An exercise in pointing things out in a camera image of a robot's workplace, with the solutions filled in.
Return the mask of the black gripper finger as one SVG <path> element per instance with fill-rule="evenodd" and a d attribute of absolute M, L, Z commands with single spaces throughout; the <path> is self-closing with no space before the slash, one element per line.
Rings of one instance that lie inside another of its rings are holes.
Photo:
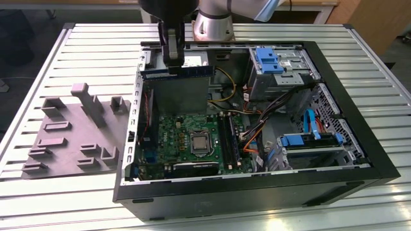
<path fill-rule="evenodd" d="M 163 62 L 171 75 L 180 72 L 184 64 L 186 26 L 183 22 L 159 21 L 159 38 Z"/>

